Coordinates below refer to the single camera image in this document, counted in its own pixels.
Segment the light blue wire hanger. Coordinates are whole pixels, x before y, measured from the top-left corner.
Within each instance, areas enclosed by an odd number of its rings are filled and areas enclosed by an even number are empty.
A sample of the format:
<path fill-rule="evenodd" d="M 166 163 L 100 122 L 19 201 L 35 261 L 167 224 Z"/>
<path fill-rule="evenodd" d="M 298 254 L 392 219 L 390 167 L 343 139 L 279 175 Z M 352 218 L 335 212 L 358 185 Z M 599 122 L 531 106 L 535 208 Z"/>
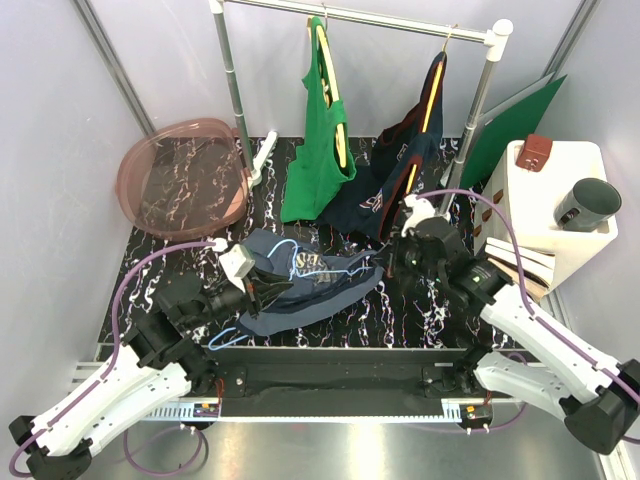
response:
<path fill-rule="evenodd" d="M 238 315 L 207 348 L 219 351 L 249 337 L 268 337 L 309 326 L 364 298 L 384 270 L 373 250 L 323 256 L 293 239 L 245 242 L 221 255 L 226 276 L 211 300 L 213 318 Z"/>

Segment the grey-blue tank top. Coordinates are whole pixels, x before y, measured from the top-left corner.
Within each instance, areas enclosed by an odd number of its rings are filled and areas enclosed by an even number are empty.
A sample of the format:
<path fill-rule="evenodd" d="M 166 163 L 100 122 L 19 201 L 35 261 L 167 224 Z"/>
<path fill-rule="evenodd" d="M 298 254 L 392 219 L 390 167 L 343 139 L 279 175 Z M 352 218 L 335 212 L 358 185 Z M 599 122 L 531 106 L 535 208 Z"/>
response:
<path fill-rule="evenodd" d="M 322 255 L 309 244 L 262 229 L 254 230 L 242 245 L 258 269 L 292 282 L 268 308 L 255 316 L 240 316 L 236 328 L 249 336 L 266 337 L 331 317 L 365 297 L 384 273 L 382 267 L 369 264 L 376 255 L 373 250 L 351 256 Z"/>

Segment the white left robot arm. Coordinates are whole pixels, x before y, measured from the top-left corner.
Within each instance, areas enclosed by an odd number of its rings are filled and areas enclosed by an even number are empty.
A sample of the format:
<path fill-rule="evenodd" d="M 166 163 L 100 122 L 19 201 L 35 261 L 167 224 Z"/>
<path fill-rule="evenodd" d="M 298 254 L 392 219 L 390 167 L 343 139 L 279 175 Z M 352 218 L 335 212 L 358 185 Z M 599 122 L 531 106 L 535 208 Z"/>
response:
<path fill-rule="evenodd" d="M 216 388 L 216 367 L 191 329 L 232 314 L 257 315 L 291 288 L 282 275 L 257 268 L 234 285 L 207 289 L 196 274 L 174 277 L 153 308 L 131 323 L 112 355 L 56 406 L 19 416 L 9 426 L 26 458 L 18 478 L 77 479 L 121 432 L 164 403 L 205 396 Z"/>

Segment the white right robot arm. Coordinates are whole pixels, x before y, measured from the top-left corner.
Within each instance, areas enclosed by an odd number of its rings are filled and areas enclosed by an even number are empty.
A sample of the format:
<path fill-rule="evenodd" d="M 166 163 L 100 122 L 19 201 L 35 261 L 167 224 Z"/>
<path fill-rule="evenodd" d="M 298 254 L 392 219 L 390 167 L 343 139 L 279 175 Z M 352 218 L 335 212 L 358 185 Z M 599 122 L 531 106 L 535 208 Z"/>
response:
<path fill-rule="evenodd" d="M 473 256 L 441 217 L 395 226 L 387 265 L 402 280 L 431 278 L 459 304 L 514 338 L 539 366 L 474 347 L 458 361 L 454 384 L 466 396 L 504 393 L 562 421 L 602 455 L 625 440 L 639 417 L 639 363 L 589 345 L 531 301 L 489 260 Z"/>

